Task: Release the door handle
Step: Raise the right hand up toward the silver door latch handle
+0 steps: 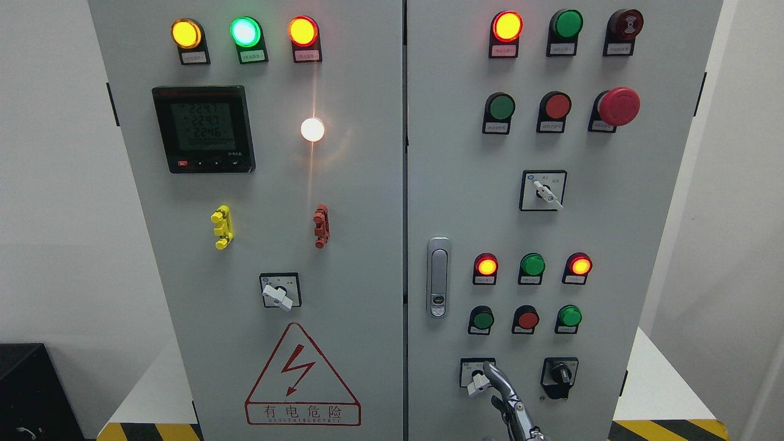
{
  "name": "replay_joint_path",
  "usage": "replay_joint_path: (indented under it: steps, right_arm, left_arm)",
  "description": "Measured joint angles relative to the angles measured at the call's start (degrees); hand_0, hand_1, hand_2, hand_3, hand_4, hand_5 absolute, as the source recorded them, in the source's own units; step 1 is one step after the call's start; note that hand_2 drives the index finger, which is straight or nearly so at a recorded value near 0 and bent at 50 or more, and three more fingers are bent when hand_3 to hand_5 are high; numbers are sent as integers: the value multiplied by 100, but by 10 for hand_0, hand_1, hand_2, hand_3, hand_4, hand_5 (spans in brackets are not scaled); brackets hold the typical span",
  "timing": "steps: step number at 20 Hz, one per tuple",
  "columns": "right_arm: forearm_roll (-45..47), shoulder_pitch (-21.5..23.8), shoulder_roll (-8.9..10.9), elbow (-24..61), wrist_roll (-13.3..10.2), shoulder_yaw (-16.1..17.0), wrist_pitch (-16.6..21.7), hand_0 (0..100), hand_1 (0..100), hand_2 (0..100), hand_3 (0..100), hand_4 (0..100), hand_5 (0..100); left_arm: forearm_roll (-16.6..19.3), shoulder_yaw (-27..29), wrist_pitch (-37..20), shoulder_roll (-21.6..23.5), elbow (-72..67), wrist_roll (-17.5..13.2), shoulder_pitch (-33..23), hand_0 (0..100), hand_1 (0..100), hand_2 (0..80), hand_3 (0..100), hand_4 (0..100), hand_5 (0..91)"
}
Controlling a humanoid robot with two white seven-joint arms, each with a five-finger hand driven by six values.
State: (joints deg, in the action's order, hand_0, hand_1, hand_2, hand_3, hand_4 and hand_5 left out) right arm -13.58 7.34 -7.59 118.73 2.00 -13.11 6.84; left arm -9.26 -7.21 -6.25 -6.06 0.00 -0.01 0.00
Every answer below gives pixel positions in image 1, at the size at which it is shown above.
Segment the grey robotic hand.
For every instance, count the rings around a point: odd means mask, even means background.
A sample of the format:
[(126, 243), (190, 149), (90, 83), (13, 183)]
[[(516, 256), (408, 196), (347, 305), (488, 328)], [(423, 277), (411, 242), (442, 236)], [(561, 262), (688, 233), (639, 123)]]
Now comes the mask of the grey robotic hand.
[(547, 440), (540, 427), (533, 424), (531, 414), (513, 388), (506, 374), (490, 362), (483, 363), (484, 376), (499, 397), (492, 396), (491, 403), (502, 414), (510, 440)]

